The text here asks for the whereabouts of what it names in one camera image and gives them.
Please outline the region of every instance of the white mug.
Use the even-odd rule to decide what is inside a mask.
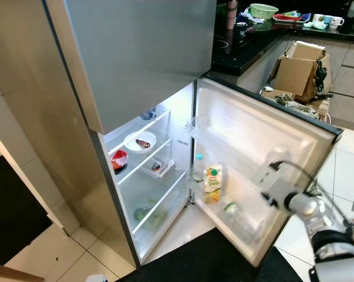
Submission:
[[[337,28],[338,26],[343,25],[344,22],[345,20],[340,16],[334,16],[332,17],[331,27]]]
[[[312,22],[322,22],[324,21],[324,15],[322,14],[315,14],[312,18]]]

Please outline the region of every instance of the stainless steel refrigerator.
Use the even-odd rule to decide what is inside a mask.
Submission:
[[[287,216],[256,171],[288,158],[314,176],[342,132],[204,76],[214,17],[210,0],[0,1],[0,90],[80,222],[137,266],[190,200],[259,265]],[[197,153],[241,221],[205,203]]]

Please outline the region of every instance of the cardboard box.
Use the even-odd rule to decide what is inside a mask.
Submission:
[[[273,89],[272,91],[265,91],[263,90],[261,92],[261,96],[265,97],[265,98],[271,98],[274,99],[274,97],[276,96],[280,96],[283,94],[287,94],[290,98],[292,98],[294,100],[294,94],[288,91],[282,91],[282,90],[278,90],[278,89]]]
[[[332,87],[329,54],[321,46],[316,48],[304,42],[292,43],[285,54],[277,60],[268,82],[276,77],[276,89],[292,92],[296,101],[309,102],[317,92],[315,86],[317,61],[321,61],[323,68],[327,69],[323,84],[324,94],[328,94]]]
[[[318,111],[321,120],[324,120],[325,115],[329,111],[330,100],[317,100],[312,103],[308,103],[306,106],[312,107]]]

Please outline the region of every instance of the kitchen counter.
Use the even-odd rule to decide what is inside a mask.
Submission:
[[[268,20],[261,25],[235,26],[233,30],[216,30],[211,69],[240,76],[284,35],[313,36],[354,43],[354,32],[348,28],[306,28],[303,24]]]

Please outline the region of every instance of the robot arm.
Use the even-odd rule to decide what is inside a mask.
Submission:
[[[270,205],[296,214],[304,223],[315,253],[312,282],[354,282],[354,240],[351,227],[341,223],[325,202],[308,196],[281,178],[274,166],[263,166],[253,180]]]

